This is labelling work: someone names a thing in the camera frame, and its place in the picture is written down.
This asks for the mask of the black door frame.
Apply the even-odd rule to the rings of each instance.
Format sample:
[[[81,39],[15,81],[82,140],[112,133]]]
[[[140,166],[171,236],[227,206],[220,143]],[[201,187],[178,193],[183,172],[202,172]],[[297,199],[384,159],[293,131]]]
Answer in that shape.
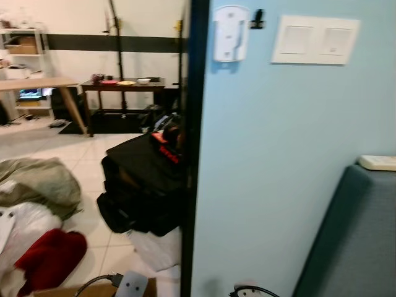
[[[182,221],[180,297],[192,297],[196,204],[204,82],[209,46],[210,0],[186,0],[181,78],[181,138],[186,209]]]

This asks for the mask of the dark red cloth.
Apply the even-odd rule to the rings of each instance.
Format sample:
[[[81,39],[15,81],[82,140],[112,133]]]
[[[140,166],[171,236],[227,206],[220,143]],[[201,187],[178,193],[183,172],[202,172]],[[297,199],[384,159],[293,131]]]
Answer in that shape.
[[[81,263],[87,248],[85,235],[77,231],[48,230],[14,264],[24,282],[9,296],[26,297],[62,285]]]

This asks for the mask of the black tripod stand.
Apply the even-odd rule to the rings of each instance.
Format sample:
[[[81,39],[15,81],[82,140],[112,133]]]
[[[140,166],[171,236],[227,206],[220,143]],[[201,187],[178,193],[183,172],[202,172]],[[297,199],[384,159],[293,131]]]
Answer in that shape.
[[[116,56],[117,56],[117,68],[118,68],[118,77],[119,81],[124,79],[124,65],[123,65],[123,41],[122,41],[122,33],[121,33],[121,20],[116,12],[116,6],[114,0],[107,0],[108,7],[111,12],[111,29],[110,32],[115,37],[115,46],[116,46]],[[119,115],[122,118],[127,117],[127,100],[125,91],[119,91],[121,94],[121,111]]]

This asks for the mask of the white shelf rack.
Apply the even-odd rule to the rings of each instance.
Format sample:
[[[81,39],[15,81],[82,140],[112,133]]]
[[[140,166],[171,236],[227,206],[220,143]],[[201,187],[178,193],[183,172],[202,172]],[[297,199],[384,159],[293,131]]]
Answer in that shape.
[[[5,44],[13,36],[34,36],[37,40],[39,54],[23,56],[9,54]],[[41,28],[3,28],[0,26],[0,81],[17,79],[40,79],[50,77],[51,67],[48,62],[48,40]],[[18,101],[18,91],[0,92],[0,99],[12,118],[34,116],[53,116],[51,89],[42,88],[45,98],[40,101]]]

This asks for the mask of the red black bag tag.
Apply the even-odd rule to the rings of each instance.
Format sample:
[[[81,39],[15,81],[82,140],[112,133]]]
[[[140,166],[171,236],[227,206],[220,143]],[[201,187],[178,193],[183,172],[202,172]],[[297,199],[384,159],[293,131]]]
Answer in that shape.
[[[181,164],[182,139],[180,127],[166,127],[164,130],[154,131],[150,135],[153,146],[161,155],[175,165]]]

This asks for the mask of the black wall hook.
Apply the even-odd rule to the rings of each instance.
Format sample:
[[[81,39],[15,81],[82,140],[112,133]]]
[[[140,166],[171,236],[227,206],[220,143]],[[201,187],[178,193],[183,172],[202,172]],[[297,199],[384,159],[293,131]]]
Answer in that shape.
[[[265,28],[265,11],[263,9],[257,9],[254,13],[254,18],[249,22],[249,28],[252,30],[260,30]]]

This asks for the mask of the teal upholstered headboard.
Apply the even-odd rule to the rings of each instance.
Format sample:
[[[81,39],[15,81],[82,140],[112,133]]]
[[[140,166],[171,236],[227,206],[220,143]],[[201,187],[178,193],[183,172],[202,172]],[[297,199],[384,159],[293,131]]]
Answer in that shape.
[[[396,176],[348,166],[292,297],[396,297]]]

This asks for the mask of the black travel bag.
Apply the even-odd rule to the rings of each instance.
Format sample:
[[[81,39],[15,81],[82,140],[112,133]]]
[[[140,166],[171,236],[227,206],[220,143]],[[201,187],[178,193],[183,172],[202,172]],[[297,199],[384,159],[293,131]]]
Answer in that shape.
[[[112,232],[164,236],[184,223],[184,170],[163,149],[161,138],[149,133],[106,151],[97,208]]]

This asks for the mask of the light wooden table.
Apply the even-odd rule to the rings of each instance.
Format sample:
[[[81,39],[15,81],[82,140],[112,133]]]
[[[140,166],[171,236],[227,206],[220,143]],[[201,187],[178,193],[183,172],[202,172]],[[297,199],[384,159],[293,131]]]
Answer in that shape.
[[[33,88],[56,88],[60,91],[65,106],[72,116],[73,122],[81,128],[83,135],[91,137],[88,133],[79,108],[77,107],[74,97],[68,90],[68,87],[76,87],[79,83],[70,79],[70,77],[40,77],[40,79],[17,79],[0,81],[0,92],[11,92],[18,90],[32,90]]]

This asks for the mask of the white double switch panel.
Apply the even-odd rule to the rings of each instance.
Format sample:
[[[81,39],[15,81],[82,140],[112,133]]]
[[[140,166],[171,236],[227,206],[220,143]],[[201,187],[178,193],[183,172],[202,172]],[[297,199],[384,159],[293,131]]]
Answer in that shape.
[[[345,65],[359,29],[360,20],[283,15],[271,62]]]

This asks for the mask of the olive green fabric bag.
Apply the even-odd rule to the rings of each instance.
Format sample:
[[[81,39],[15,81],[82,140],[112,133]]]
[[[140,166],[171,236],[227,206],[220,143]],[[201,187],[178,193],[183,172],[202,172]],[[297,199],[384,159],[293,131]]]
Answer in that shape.
[[[81,201],[79,182],[58,158],[0,161],[0,207],[31,202],[67,220],[77,213]]]

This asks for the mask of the white wall intercom handset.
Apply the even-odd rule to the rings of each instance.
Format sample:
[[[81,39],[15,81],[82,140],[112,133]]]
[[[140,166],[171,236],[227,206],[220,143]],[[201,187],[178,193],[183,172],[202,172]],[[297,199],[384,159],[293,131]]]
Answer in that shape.
[[[244,6],[227,5],[215,9],[213,17],[215,61],[238,62],[246,59],[249,18],[250,11]]]

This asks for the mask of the brown cardboard box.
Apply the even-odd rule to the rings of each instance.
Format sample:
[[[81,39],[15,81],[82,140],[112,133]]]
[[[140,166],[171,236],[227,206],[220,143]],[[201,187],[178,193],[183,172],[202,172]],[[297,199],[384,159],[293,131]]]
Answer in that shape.
[[[81,286],[69,286],[66,288],[52,288],[49,290],[35,291],[29,297],[74,297]],[[92,283],[82,291],[79,297],[115,297],[117,288],[108,280],[100,280]],[[146,291],[142,297],[158,297],[157,281],[149,279]]]

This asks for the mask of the white air conditioner remote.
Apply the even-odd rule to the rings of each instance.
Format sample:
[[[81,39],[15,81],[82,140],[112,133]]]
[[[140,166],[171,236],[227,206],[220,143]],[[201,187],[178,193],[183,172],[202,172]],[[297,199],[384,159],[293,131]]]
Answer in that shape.
[[[396,171],[396,157],[362,155],[358,158],[358,164],[367,170]]]

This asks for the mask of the flat white plastic bag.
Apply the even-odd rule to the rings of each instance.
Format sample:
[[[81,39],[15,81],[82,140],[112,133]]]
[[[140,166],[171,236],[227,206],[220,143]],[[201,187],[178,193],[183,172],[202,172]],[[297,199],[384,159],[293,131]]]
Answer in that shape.
[[[151,269],[162,271],[181,265],[182,232],[176,227],[163,236],[130,230],[126,233],[136,254]]]

